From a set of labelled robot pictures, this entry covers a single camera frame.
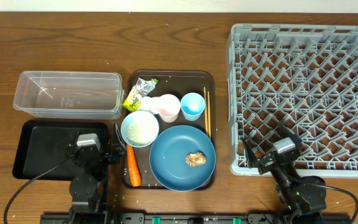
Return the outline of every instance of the black tray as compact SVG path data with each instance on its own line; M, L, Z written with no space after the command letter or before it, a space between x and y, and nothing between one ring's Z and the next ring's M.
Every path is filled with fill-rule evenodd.
M209 91L210 102L211 102L211 140L214 143L216 137L215 128L215 86L213 77L206 72L193 72L193 71L152 71L152 70L141 70L133 73L128 79L129 93L132 87L136 84L138 78L150 80L151 78L158 79L158 83L155 89L149 93L148 96L161 96L164 94L173 94L180 100L187 93L199 93L201 96L204 95L204 87L206 91ZM125 116L130 112L125 109ZM198 128L205 132L205 117L204 113L196 121L187 121L180 112L177 120L173 123L163 122L158 115L156 115L158 123L160 125L160 133L172 126L176 125L189 125ZM139 187L133 187L129 174L125 171L127 169L127 160L124 159L121 166L121 181L122 183L131 189L167 189L161 185L158 180L154 177L149 164L150 146L143 148L135 148L135 156L139 172L142 177L142 184ZM215 180L215 171L211 178L203 186L197 190L205 190L213 185Z
M101 147L108 147L109 130L103 123L37 120L24 123L13 165L13 176L17 179L32 179L57 165L64 160L65 149L73 142L79 129L81 134L97 134ZM83 173L84 170L70 160L41 179L73 180Z

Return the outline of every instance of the yellow snack package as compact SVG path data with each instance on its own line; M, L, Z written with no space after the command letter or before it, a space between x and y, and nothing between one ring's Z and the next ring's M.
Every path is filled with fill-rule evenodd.
M155 88L155 84L157 84L157 82L158 80L155 78L149 81L139 78L136 85L132 87L128 97L122 104L123 107L132 112L137 111L137 109L142 104L142 98L147 96L147 94L149 94Z

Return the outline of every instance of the wood grain surface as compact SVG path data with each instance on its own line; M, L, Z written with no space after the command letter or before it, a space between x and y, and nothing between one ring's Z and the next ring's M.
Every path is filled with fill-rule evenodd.
M204 70L216 86L216 182L202 192L129 190L112 166L109 204L147 213L278 213L283 205L269 177L229 171L225 44L236 23L358 25L358 14L153 14L0 12L0 223L14 192L25 183L12 176L22 125L33 119L12 107L24 70L117 72L140 69ZM326 179L358 197L357 179ZM39 223L40 215L67 212L69 182L36 181L17 197L9 223ZM354 202L328 192L326 213L353 214Z

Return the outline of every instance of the pink cup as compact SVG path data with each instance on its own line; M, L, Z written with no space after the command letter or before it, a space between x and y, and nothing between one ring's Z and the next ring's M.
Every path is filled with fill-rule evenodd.
M180 112L180 101L177 97L171 94L165 94L160 96L159 100L159 108L158 115L160 118L167 122L174 122L179 115Z

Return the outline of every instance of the carrot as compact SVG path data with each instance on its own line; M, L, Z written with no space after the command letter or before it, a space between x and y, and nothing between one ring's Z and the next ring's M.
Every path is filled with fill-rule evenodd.
M128 144L127 144L127 159L128 159L128 169L129 169L129 177L131 178L131 184L134 187L138 187L142 183L142 180L140 179L139 169L137 168L134 148Z

